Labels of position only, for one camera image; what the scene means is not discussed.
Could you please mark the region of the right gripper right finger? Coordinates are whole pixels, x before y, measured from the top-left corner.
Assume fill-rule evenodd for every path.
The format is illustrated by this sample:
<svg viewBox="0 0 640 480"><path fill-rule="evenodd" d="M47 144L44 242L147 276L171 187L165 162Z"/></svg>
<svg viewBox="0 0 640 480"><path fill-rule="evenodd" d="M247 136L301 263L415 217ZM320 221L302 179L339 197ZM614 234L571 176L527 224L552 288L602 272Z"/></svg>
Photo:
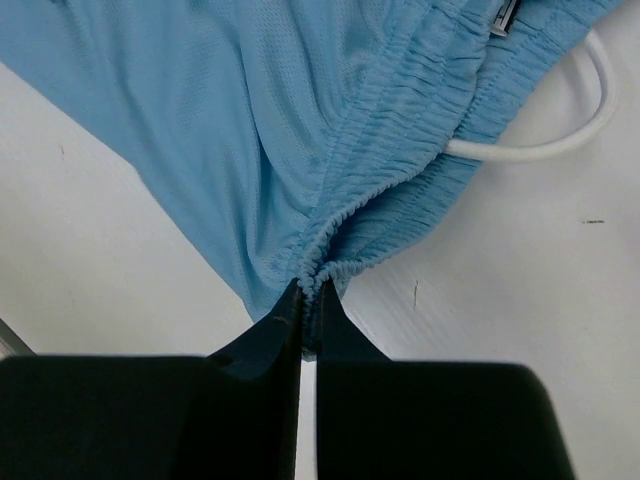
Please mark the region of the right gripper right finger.
<svg viewBox="0 0 640 480"><path fill-rule="evenodd" d="M316 460L322 479L571 479L549 395L526 366L399 361L317 303Z"/></svg>

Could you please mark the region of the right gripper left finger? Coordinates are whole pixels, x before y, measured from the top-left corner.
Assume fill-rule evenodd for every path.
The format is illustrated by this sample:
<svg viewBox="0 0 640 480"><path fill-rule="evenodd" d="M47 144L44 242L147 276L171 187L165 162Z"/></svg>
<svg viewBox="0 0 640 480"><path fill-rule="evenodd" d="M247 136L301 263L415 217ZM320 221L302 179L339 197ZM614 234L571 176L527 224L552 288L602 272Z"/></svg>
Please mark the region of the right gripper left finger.
<svg viewBox="0 0 640 480"><path fill-rule="evenodd" d="M1 363L5 479L290 479L303 295L209 356Z"/></svg>

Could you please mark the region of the light blue shorts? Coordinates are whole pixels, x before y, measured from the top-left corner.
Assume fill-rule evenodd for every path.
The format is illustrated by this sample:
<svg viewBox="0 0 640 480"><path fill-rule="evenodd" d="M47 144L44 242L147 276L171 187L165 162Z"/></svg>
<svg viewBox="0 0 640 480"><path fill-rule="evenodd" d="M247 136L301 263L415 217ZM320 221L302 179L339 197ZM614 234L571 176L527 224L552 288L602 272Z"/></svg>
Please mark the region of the light blue shorts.
<svg viewBox="0 0 640 480"><path fill-rule="evenodd" d="M1 317L205 353L428 235L612 1L5 1Z"/></svg>

